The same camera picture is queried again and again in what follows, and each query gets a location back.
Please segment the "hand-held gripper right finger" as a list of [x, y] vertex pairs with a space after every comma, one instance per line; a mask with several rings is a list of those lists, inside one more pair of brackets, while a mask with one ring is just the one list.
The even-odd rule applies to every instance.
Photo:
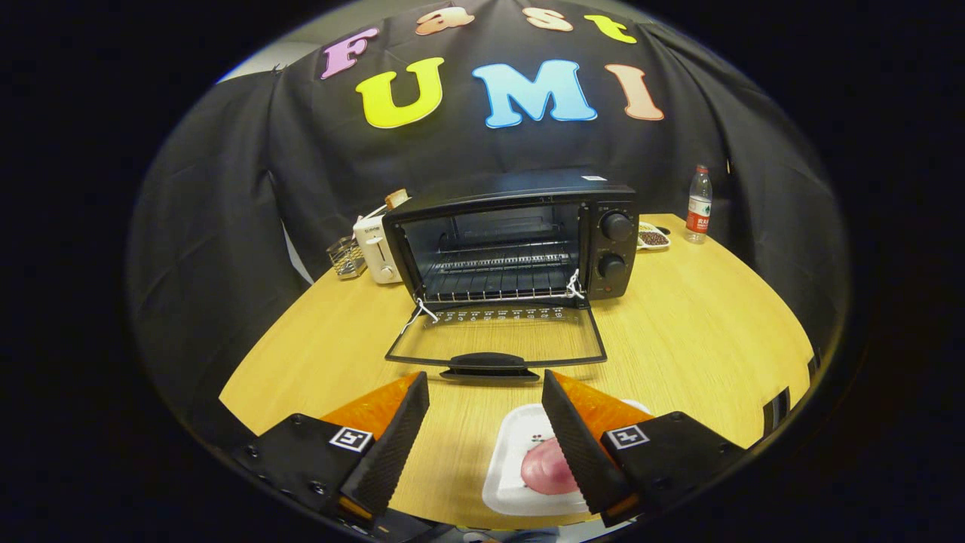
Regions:
[[692, 416], [653, 416], [548, 370], [541, 404], [590, 512], [606, 526], [680, 508], [746, 454]]

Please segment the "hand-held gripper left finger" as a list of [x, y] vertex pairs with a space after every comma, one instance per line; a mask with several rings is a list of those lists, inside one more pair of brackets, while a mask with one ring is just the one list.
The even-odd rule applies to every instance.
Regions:
[[293, 413], [234, 460], [314, 513], [371, 529], [388, 509], [427, 410], [424, 372], [410, 373], [325, 416]]

